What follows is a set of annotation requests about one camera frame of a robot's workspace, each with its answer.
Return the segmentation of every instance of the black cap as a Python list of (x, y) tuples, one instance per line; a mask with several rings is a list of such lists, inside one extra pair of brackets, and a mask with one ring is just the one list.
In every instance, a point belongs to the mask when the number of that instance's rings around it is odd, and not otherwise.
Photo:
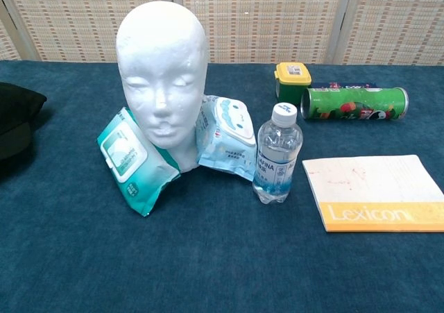
[(29, 121), (45, 101), (43, 94), (0, 82), (0, 160), (18, 154), (31, 143)]

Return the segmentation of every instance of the water bottle cap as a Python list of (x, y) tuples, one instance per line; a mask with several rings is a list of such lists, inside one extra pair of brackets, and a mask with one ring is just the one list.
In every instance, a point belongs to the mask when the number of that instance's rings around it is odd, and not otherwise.
[(271, 121), (279, 127), (287, 128), (296, 123), (298, 109), (290, 103), (277, 103), (273, 107)]

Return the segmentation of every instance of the teal wet wipes pack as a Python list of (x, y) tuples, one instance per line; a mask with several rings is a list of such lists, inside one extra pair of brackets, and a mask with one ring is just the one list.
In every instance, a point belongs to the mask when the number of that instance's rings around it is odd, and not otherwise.
[(257, 146), (243, 102), (205, 96), (196, 122), (196, 143), (200, 165), (253, 181)]
[(142, 216), (150, 213), (166, 185), (180, 176), (174, 159), (147, 140), (126, 108), (106, 126), (97, 143), (126, 202)]

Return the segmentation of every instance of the beige wall panel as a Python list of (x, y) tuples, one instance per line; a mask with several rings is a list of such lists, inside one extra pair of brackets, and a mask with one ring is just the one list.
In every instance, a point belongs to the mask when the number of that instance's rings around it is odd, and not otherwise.
[(183, 0), (211, 62), (323, 63), (339, 0)]
[(13, 1), (42, 60), (109, 62), (122, 19), (154, 0)]
[(359, 0), (352, 20), (336, 63), (444, 63), (444, 0)]
[(0, 21), (0, 60), (19, 60), (17, 52), (11, 38), (6, 32), (5, 26)]

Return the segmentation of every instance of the bottle label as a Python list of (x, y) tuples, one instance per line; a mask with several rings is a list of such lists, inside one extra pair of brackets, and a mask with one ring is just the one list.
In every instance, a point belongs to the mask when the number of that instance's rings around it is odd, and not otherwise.
[(287, 192), (291, 186), (296, 157), (286, 162), (274, 162), (263, 153), (257, 154), (255, 181), (270, 192)]

